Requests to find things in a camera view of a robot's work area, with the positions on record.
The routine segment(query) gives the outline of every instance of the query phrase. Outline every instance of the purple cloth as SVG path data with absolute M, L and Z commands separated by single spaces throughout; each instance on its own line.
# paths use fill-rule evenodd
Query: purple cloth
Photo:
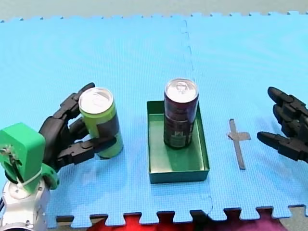
M 239 220 L 238 211 L 228 212 L 227 221 L 211 222 L 204 231 L 288 231 L 278 219 L 271 217 L 267 210 L 259 211 L 259 220 Z

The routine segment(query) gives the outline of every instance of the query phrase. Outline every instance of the gray tape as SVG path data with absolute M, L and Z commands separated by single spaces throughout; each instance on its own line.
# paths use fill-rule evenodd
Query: gray tape
M 228 137 L 233 140 L 237 162 L 240 169 L 245 169 L 239 141 L 250 140 L 250 134 L 248 132 L 237 132 L 234 119 L 229 120 L 229 126 L 231 132 L 228 134 Z
M 228 137 L 234 141 L 246 141 L 250 140 L 250 134 L 248 132 L 230 132 Z

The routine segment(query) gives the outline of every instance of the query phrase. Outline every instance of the green 3d-printed bracket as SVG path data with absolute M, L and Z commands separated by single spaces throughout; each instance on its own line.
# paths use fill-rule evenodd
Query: green 3d-printed bracket
M 7 175 L 17 181 L 17 171 L 22 180 L 27 182 L 39 174 L 35 179 L 24 185 L 24 189 L 33 193 L 42 177 L 48 180 L 51 189 L 57 188 L 59 180 L 56 172 L 43 164 L 45 138 L 23 123 L 14 124 L 0 130 L 0 162 Z

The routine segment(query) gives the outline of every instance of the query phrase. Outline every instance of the green tray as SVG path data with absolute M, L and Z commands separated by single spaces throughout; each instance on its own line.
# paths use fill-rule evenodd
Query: green tray
M 149 101 L 147 107 L 150 182 L 205 180 L 209 164 L 199 105 L 192 143 L 179 150 L 174 150 L 164 143 L 164 101 Z

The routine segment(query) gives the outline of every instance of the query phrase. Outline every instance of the gray floor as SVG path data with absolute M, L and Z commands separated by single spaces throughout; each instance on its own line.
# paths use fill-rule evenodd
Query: gray floor
M 53 15 L 69 17 L 79 15 L 89 17 L 100 15 L 130 16 L 141 14 L 171 15 L 202 13 L 209 15 L 219 12 L 227 15 L 230 12 L 240 12 L 243 15 L 249 12 L 287 11 L 308 12 L 308 0 L 0 0 L 0 21 L 9 21 L 15 17 L 24 19 L 33 16 L 49 18 Z M 282 223 L 289 231 L 308 230 L 308 218 L 304 217 L 303 208 L 292 208 L 293 217 L 282 219 Z M 63 226 L 59 230 L 71 230 Z

